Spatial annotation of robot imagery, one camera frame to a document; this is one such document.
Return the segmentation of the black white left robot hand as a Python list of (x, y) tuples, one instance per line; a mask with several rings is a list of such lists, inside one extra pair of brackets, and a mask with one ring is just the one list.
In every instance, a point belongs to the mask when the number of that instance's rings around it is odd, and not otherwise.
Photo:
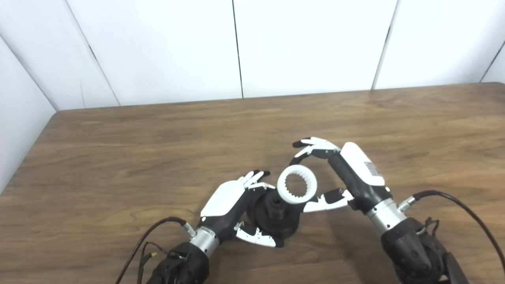
[(252, 201), (276, 190), (274, 185), (261, 181), (269, 175), (269, 171), (253, 170), (219, 185), (201, 210), (197, 233), (191, 242), (198, 247), (219, 246), (236, 237), (251, 244), (282, 248), (283, 239), (241, 219)]

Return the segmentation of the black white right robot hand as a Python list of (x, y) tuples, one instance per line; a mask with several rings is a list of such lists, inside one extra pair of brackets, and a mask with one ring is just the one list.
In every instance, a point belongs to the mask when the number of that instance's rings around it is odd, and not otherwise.
[(327, 160), (352, 196), (349, 205), (353, 210), (365, 214), (380, 202), (393, 199), (384, 177), (356, 143), (347, 142), (338, 147), (319, 137), (305, 137), (293, 142), (292, 147), (301, 151), (294, 155), (290, 165), (301, 164), (310, 156)]

